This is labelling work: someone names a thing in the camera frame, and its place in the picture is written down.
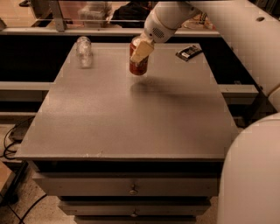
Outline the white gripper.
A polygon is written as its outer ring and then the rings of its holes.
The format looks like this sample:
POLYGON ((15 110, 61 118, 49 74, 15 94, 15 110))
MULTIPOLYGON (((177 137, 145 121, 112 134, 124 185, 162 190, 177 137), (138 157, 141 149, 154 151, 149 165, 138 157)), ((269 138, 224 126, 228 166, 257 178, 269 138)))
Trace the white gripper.
POLYGON ((188 19, 200 14, 200 10, 189 2, 158 2, 144 22, 141 41, 130 56, 130 60, 140 63, 154 50, 154 43, 165 43, 188 19))

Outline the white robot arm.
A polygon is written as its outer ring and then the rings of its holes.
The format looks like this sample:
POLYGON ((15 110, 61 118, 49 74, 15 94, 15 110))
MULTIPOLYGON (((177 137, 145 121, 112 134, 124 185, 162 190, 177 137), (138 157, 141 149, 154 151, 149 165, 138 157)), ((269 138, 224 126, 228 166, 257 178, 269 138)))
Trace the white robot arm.
POLYGON ((223 165, 217 224, 280 224, 279 22, 248 0, 160 2, 144 22, 146 47, 167 41, 198 7, 234 49, 262 96, 245 111, 249 126, 234 140, 223 165))

